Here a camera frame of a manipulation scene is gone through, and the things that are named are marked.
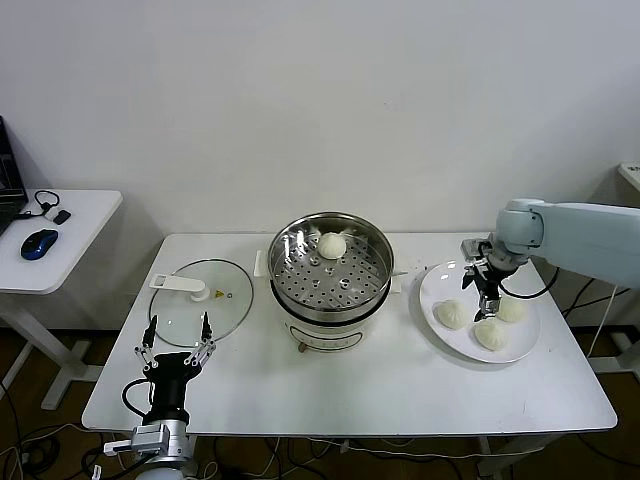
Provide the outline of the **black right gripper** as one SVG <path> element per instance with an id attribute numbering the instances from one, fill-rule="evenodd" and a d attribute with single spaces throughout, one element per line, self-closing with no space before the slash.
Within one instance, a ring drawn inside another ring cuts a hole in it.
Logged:
<path id="1" fill-rule="evenodd" d="M 479 309 L 474 316 L 474 322 L 494 318 L 500 308 L 499 285 L 511 275 L 511 271 L 494 268 L 485 263 L 475 265 L 474 269 L 466 269 L 462 277 L 461 289 L 465 290 L 470 285 L 476 285 L 480 294 Z"/>

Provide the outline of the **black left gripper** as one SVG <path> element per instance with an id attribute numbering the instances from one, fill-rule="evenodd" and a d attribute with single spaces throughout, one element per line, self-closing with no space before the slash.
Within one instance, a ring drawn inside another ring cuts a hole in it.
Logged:
<path id="1" fill-rule="evenodd" d="M 146 379 L 153 385 L 150 410 L 144 420 L 188 420 L 185 409 L 187 384 L 201 373 L 214 351 L 213 338 L 208 313 L 202 315 L 200 340 L 190 353 L 167 353 L 154 357 L 153 346 L 156 337 L 157 316 L 154 315 L 145 329 L 141 344 L 134 347 Z"/>

